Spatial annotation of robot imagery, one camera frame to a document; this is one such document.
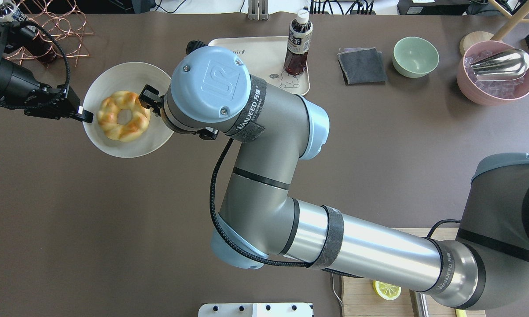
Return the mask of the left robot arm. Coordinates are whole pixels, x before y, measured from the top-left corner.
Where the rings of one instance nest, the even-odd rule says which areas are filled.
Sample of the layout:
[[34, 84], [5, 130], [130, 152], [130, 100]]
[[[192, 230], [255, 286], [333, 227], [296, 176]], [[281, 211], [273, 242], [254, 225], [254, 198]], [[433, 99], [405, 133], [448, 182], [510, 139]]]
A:
[[66, 68], [63, 84], [52, 88], [35, 79], [33, 72], [2, 57], [0, 52], [0, 107], [23, 110], [27, 116], [59, 120], [93, 121], [93, 114], [80, 107], [80, 99], [69, 85]]

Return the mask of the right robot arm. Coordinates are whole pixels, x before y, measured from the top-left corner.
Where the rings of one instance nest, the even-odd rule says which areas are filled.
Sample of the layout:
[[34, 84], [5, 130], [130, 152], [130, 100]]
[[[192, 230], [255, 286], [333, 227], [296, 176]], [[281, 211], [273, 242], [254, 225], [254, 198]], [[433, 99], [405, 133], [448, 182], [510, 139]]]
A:
[[224, 202], [210, 187], [213, 250], [240, 268], [283, 265], [361, 276], [458, 309], [500, 307], [529, 293], [529, 153], [480, 161], [453, 240], [418, 237], [288, 195], [300, 160], [326, 143], [326, 111], [251, 75], [228, 49], [205, 46], [176, 67], [162, 95], [140, 102], [178, 134], [240, 142]]

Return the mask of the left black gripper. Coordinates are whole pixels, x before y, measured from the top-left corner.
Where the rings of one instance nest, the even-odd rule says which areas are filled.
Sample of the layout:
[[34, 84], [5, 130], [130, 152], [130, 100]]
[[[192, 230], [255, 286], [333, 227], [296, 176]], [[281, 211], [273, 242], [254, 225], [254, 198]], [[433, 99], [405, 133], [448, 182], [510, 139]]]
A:
[[53, 120], [73, 118], [91, 124], [94, 118], [92, 112], [80, 110], [80, 99], [68, 85], [43, 84], [31, 71], [5, 58], [0, 58], [0, 107]]

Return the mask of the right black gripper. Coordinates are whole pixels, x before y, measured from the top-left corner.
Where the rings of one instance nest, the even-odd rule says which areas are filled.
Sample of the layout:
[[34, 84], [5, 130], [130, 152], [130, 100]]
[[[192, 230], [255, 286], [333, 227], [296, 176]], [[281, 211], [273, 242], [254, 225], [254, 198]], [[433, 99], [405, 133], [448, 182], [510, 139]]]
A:
[[139, 94], [140, 104], [147, 110], [152, 110], [152, 112], [158, 117], [161, 116], [164, 100], [165, 96], [160, 96], [159, 91], [151, 85], [145, 85], [142, 92]]

